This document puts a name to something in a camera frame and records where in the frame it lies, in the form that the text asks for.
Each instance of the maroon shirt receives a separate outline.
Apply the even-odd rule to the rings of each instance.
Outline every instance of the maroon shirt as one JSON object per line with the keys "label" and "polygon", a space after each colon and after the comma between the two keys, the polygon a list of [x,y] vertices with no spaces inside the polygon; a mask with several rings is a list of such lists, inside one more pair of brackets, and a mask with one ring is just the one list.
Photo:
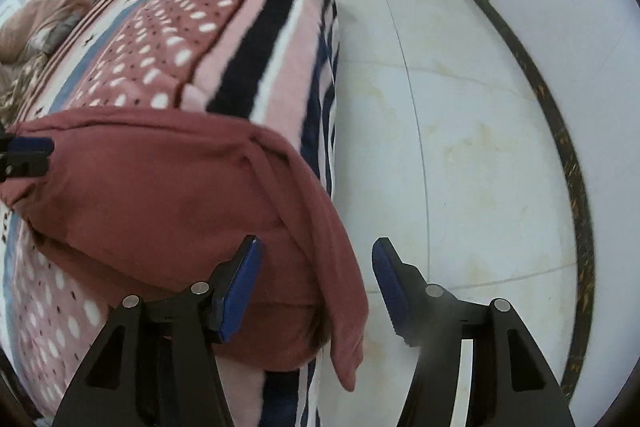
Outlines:
{"label": "maroon shirt", "polygon": [[216,353],[267,371],[312,359],[330,333],[340,382],[355,385],[367,296],[332,202],[299,153],[246,120],[180,110],[91,107],[18,124],[48,136],[44,178],[0,198],[40,251],[109,304],[206,279],[247,233],[264,245],[242,326]]}

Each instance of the metal pin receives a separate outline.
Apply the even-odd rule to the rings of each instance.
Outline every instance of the metal pin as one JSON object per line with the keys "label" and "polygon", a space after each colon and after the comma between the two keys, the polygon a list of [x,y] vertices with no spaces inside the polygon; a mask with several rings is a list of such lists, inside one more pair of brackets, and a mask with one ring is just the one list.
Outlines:
{"label": "metal pin", "polygon": [[508,312],[511,309],[511,304],[509,304],[509,301],[506,301],[504,299],[495,299],[494,306],[495,309],[497,309],[499,312]]}
{"label": "metal pin", "polygon": [[437,284],[430,284],[427,286],[426,292],[430,297],[442,297],[444,295],[444,288]]}
{"label": "metal pin", "polygon": [[191,286],[191,293],[195,293],[196,295],[202,295],[209,291],[209,285],[206,282],[200,281],[196,282],[193,286]]}
{"label": "metal pin", "polygon": [[122,305],[125,308],[135,308],[140,302],[140,297],[138,297],[137,295],[129,295],[128,297],[125,297],[124,300],[122,301]]}

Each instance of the striped fabric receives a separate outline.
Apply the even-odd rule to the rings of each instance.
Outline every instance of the striped fabric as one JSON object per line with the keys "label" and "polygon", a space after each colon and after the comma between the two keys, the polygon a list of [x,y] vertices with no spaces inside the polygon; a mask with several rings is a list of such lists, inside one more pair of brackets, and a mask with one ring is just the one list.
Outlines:
{"label": "striped fabric", "polygon": [[[220,13],[213,12],[210,1],[218,3]],[[286,137],[332,194],[339,47],[335,0],[222,1],[101,0],[31,86],[20,120],[67,107],[129,104],[248,118]],[[209,4],[199,7],[199,2]],[[178,25],[176,13],[189,25]],[[9,345],[3,347],[34,403],[53,415],[106,320],[106,306],[55,265],[43,263],[32,246],[25,247],[33,241],[18,216],[8,220],[13,232],[4,238],[2,286]],[[44,292],[35,299],[37,291],[31,297],[29,292],[34,267],[36,274],[42,268]],[[37,327],[30,325],[32,316]],[[21,328],[25,317],[30,326]],[[224,359],[218,363],[236,427],[320,425],[320,354],[289,373]]]}

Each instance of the tiled floor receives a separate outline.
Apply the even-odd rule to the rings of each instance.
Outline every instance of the tiled floor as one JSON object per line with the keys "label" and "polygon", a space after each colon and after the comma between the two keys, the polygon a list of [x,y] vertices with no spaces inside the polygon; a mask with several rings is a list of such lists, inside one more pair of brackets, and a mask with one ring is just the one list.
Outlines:
{"label": "tiled floor", "polygon": [[[326,427],[395,425],[416,353],[396,337],[370,267],[388,236],[405,262],[462,299],[510,300],[560,378],[575,308],[562,168],[516,61],[471,0],[337,0],[335,204],[369,293],[353,394],[325,358]],[[453,427],[465,424],[463,346]]]}

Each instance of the bed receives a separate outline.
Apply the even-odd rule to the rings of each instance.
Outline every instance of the bed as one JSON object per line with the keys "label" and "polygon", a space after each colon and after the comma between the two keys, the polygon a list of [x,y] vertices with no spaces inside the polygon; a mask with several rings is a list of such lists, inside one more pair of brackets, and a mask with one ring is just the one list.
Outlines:
{"label": "bed", "polygon": [[[338,43],[334,0],[99,0],[29,83],[15,119],[102,105],[247,118],[284,136],[331,195]],[[20,217],[2,214],[0,343],[51,417],[109,309],[37,250]],[[292,425],[319,425],[318,362],[291,375],[303,404]],[[219,364],[236,425],[270,425],[245,393],[268,375]]]}

